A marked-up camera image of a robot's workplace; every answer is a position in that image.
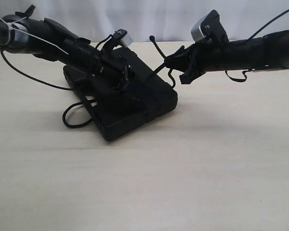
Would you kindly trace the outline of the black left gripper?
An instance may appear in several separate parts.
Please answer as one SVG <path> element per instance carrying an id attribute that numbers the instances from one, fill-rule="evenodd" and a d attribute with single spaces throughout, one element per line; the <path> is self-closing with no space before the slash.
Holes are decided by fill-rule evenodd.
<path id="1" fill-rule="evenodd" d="M 81 39 L 89 51 L 88 67 L 85 67 L 86 78 L 100 77 L 102 79 L 119 79 L 119 83 L 112 90 L 125 91 L 135 77 L 132 66 L 127 58 L 113 53 L 115 47 L 112 36 L 106 37 L 95 47 L 85 38 Z"/>

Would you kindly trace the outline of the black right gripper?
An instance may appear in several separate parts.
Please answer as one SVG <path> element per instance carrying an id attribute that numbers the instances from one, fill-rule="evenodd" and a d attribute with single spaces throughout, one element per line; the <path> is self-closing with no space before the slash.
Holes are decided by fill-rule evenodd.
<path id="1" fill-rule="evenodd" d="M 217 47 L 214 45 L 181 46 L 173 54 L 165 57 L 165 67 L 168 76 L 173 71 L 181 72 L 181 84 L 191 84 L 194 80 L 207 72 L 217 71 Z"/>

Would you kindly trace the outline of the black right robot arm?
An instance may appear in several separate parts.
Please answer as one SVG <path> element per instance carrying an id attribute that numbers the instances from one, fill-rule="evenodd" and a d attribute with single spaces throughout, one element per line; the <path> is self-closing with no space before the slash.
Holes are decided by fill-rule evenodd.
<path id="1" fill-rule="evenodd" d="M 201 40 L 167 56 L 164 64 L 182 73 L 179 76 L 182 84 L 191 84 L 207 72 L 289 70 L 289 30 L 224 45 Z"/>

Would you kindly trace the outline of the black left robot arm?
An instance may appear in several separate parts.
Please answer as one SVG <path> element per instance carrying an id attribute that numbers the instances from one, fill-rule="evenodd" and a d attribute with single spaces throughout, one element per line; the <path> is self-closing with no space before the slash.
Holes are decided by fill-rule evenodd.
<path id="1" fill-rule="evenodd" d="M 27 15 L 0 18 L 0 48 L 9 53 L 31 54 L 47 61 L 60 61 L 95 77 L 111 89 L 124 90 L 134 79 L 127 58 L 112 53 L 117 46 L 128 48 L 132 39 L 125 29 L 116 30 L 98 49 L 49 18 L 35 20 Z"/>

